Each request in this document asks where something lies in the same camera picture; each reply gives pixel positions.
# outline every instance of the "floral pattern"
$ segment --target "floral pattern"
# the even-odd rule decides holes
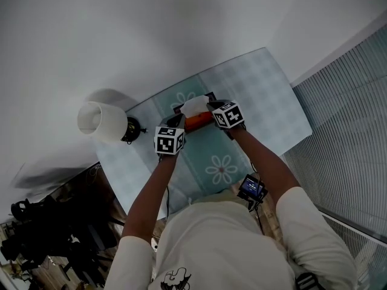
[[[230,155],[224,156],[222,161],[218,156],[212,156],[211,160],[214,166],[206,167],[206,173],[213,175],[212,183],[217,185],[223,179],[226,184],[231,184],[230,174],[236,173],[238,168],[229,165],[231,162]]]
[[[188,100],[193,99],[195,97],[196,97],[196,94],[194,92],[188,93],[187,98],[184,96],[184,94],[182,92],[178,92],[176,94],[176,98],[177,98],[178,102],[172,103],[171,109],[174,109],[174,108],[176,108],[176,106],[182,105],[182,104],[186,103]]]

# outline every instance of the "white cloth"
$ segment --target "white cloth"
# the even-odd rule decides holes
[[[208,96],[199,95],[198,97],[186,101],[185,104],[180,108],[180,112],[182,112],[187,118],[199,115],[203,112],[208,112],[208,101]]]
[[[299,187],[277,203],[288,254],[331,289],[353,289],[356,268],[341,238]],[[105,289],[293,289],[287,253],[261,232],[242,205],[197,203],[171,220],[160,239],[151,283],[151,246],[124,237]]]

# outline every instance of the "light blue tablecloth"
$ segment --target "light blue tablecloth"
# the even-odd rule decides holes
[[[137,118],[149,131],[131,145],[95,141],[99,161],[125,211],[158,163],[153,147],[155,127],[173,114],[173,107],[210,91],[218,99],[236,100],[248,131],[277,155],[312,133],[285,74],[268,50],[262,48],[214,66],[128,111],[128,116]],[[235,141],[213,125],[188,134],[186,140],[169,184],[170,212],[185,207],[189,198],[196,200],[228,188],[252,171]],[[164,203],[158,217],[165,214]]]

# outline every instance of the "floor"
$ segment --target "floor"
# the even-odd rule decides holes
[[[230,186],[230,189],[235,194],[238,193],[240,183],[241,181],[235,185]],[[111,216],[120,221],[125,221],[126,214],[121,208],[121,205],[119,204],[117,198],[115,197],[115,194],[111,189],[111,186],[103,172],[103,169],[99,165],[81,173],[80,175],[72,179],[69,183],[56,190],[52,194],[52,196],[53,198],[61,198],[64,201],[66,200],[66,198],[70,197],[73,192],[92,192],[100,195],[105,199],[106,203],[108,204]],[[258,212],[265,235],[274,238],[279,243],[282,243],[282,234],[281,230],[279,229],[278,220],[274,213],[274,208],[274,203],[271,197],[268,195],[264,199],[264,203],[259,206]],[[258,222],[258,218],[256,216],[255,211],[251,212],[251,214]],[[112,228],[118,241],[122,232],[122,226],[110,223],[110,227]],[[153,246],[158,244],[164,227],[164,219],[157,221],[154,229],[154,239],[152,240]],[[113,259],[116,251],[117,247],[109,248],[108,250],[101,252],[100,255]],[[77,278],[72,269],[67,272],[68,276],[70,277],[70,281],[65,279],[65,277],[60,271],[59,265],[65,266],[66,264],[66,258],[51,257],[49,259],[47,257],[40,268],[33,270],[33,274],[44,285],[45,289],[83,289],[83,285],[80,284],[80,280]],[[102,261],[102,264],[107,267],[107,270],[101,270],[101,273],[104,277],[107,277],[111,262]]]

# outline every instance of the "lamp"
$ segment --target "lamp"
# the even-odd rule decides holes
[[[78,128],[83,134],[107,143],[131,143],[140,131],[146,132],[136,119],[127,117],[123,109],[94,101],[85,103],[79,110]]]

